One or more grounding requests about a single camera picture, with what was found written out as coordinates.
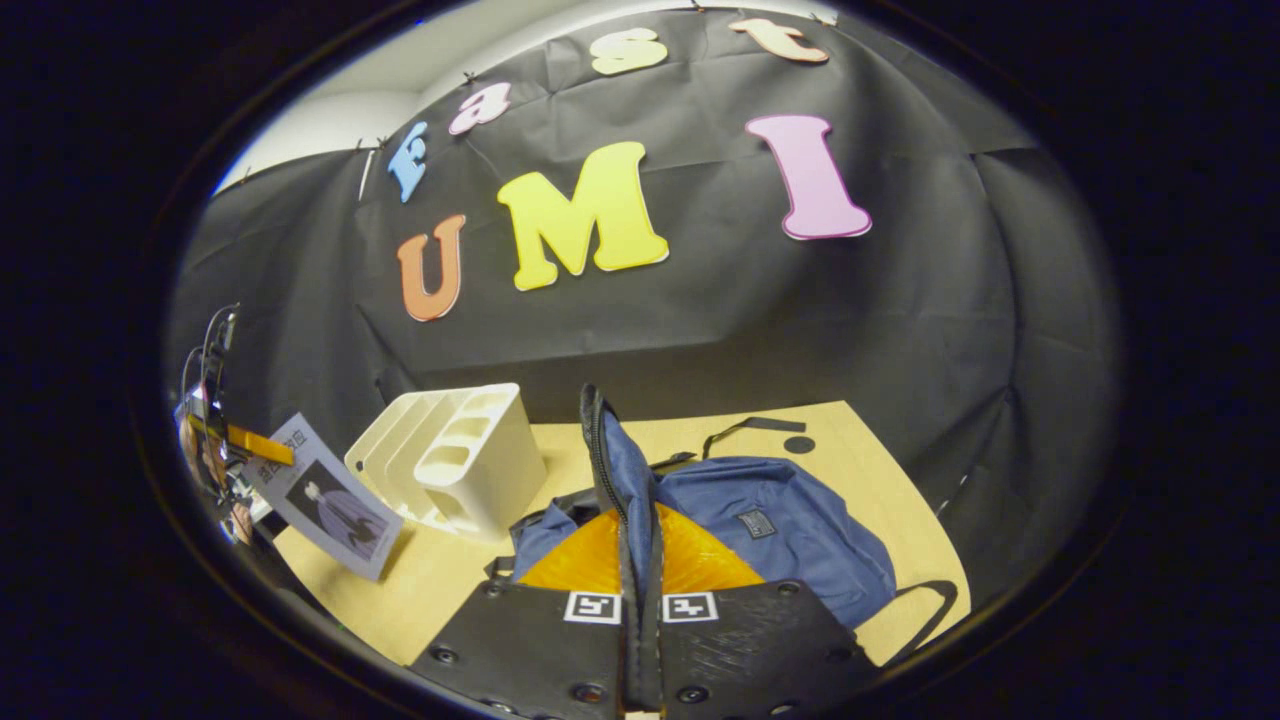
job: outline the white desk organizer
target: white desk organizer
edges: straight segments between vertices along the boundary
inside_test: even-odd
[[[515,383],[402,395],[343,461],[404,519],[485,542],[547,480]]]

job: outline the letter m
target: letter m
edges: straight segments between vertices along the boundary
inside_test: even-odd
[[[516,287],[534,290],[556,282],[558,269],[547,259],[543,241],[564,268],[581,275],[591,228],[600,246],[595,265],[605,272],[650,265],[667,259],[667,241],[653,232],[644,193],[640,159],[644,145],[617,142],[591,152],[566,199],[541,173],[529,173],[498,191],[498,202],[511,210],[520,269]]]

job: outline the wooden table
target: wooden table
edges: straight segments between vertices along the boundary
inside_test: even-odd
[[[876,533],[888,548],[899,587],[922,580],[951,580],[960,591],[936,637],[969,614],[969,584],[951,547],[920,493],[845,402],[827,402],[739,415],[623,423],[650,461],[677,451],[700,451],[705,437],[748,415],[808,424],[813,451],[792,455],[782,448],[791,437],[776,430],[740,429],[717,442],[712,454],[788,457],[840,493],[849,514]],[[547,483],[529,505],[545,509],[553,497],[591,486],[581,428],[573,424],[532,425],[547,461]],[[352,633],[401,665],[426,648],[472,588],[485,579],[484,566],[512,544],[479,543],[434,528],[406,523],[388,560],[383,580],[374,583],[347,570],[292,528],[276,537],[285,561],[316,598]],[[872,661],[891,657],[933,615],[940,598],[929,591],[909,593],[858,628],[858,639]]]

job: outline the pink letter i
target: pink letter i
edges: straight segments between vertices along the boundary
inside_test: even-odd
[[[813,115],[769,115],[746,123],[763,137],[782,170],[791,213],[782,229],[796,240],[851,237],[872,229],[872,217],[849,200],[824,136],[831,123]]]

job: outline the foam letter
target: foam letter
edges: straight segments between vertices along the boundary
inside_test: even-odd
[[[462,290],[462,256],[458,252],[458,242],[462,240],[460,231],[466,222],[462,215],[452,215],[435,225],[435,240],[440,245],[440,287],[435,292],[426,292],[422,287],[422,250],[426,247],[426,236],[413,236],[396,251],[401,261],[404,310],[420,323],[444,316],[458,301],[458,291]]]
[[[611,32],[591,44],[591,67],[600,74],[616,76],[657,65],[667,56],[667,46],[655,40],[658,33],[643,27]]]
[[[828,58],[826,53],[817,47],[805,47],[791,40],[792,37],[804,37],[804,33],[794,27],[776,26],[772,20],[764,18],[737,20],[736,23],[730,23],[728,27],[730,29],[750,35],[751,40],[760,44],[760,47],[764,47],[778,58],[799,60],[801,63],[826,63]]]
[[[511,102],[507,101],[508,92],[511,83],[499,82],[463,100],[458,108],[458,117],[449,123],[449,135],[462,135],[506,113],[507,108],[511,108]]]
[[[425,122],[413,126],[404,136],[404,142],[401,142],[399,149],[392,155],[392,161],[387,164],[387,169],[401,183],[401,202],[408,202],[408,196],[413,195],[413,188],[426,174],[426,165],[419,163],[426,158],[426,143],[422,142],[424,132],[426,132]]]
[[[621,270],[667,259],[667,241],[653,232],[640,190],[644,145],[616,142],[582,161],[573,200],[567,200],[541,173],[529,173],[502,186],[498,202],[511,209],[520,270],[516,287],[534,290],[556,282],[558,270],[541,241],[564,268],[581,275],[591,228],[599,227],[595,265]]]
[[[791,213],[782,229],[796,240],[851,237],[872,229],[872,217],[849,200],[824,136],[831,123],[812,115],[771,115],[746,123],[763,137],[782,170]]]

